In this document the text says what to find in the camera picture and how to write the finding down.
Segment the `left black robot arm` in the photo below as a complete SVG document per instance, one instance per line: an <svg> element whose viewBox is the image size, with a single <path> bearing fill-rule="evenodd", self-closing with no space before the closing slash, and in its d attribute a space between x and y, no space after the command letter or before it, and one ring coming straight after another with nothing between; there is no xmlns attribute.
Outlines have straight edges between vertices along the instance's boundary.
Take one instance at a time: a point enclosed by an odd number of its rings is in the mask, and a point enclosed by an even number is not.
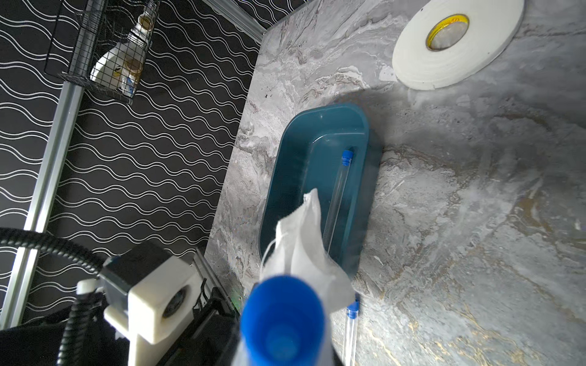
<svg viewBox="0 0 586 366"><path fill-rule="evenodd" d="M197 250L157 239L90 245L4 228L33 249L24 322L1 333L4 365L229 365L240 315Z"/></svg>

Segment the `blue capped test tube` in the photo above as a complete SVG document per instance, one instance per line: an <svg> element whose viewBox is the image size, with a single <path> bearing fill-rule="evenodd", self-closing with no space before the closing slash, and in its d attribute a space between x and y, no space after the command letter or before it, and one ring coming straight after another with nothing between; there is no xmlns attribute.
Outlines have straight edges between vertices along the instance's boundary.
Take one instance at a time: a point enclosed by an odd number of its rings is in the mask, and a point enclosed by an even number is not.
<svg viewBox="0 0 586 366"><path fill-rule="evenodd" d="M331 251L334 231L337 225L337 218L339 216L343 193L346 187L346 181L349 175L349 168L353 160L353 155L354 153L351 149L345 149L341 157L340 168L337 173L331 203L327 212L327 219L324 226L323 244L327 253Z"/></svg>
<svg viewBox="0 0 586 366"><path fill-rule="evenodd" d="M330 321L315 291L299 278L257 285L244 306L232 365L334 365Z"/></svg>
<svg viewBox="0 0 586 366"><path fill-rule="evenodd" d="M346 308L346 324L343 342L343 364L356 364L356 345L358 338L358 322L360 316L360 295L355 294L355 300Z"/></svg>

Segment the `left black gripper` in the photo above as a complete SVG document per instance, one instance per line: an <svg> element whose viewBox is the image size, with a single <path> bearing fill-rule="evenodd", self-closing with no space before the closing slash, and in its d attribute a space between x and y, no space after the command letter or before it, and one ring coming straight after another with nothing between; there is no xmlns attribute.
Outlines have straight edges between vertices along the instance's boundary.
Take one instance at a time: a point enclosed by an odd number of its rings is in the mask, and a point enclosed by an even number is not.
<svg viewBox="0 0 586 366"><path fill-rule="evenodd" d="M159 365L231 365L240 341L240 314L218 288L193 310L194 320Z"/></svg>

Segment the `white wipe cloth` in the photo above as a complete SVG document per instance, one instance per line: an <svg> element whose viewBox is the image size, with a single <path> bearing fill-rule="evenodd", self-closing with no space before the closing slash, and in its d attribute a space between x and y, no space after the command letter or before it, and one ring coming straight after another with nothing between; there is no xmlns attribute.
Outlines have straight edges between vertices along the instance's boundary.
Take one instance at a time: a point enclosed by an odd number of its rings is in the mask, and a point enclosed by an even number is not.
<svg viewBox="0 0 586 366"><path fill-rule="evenodd" d="M348 274L326 253L320 228L318 190L303 195L301 206L276 224L276 237L263 254L261 282L279 275L296 277L318 295L327 314L355 300Z"/></svg>

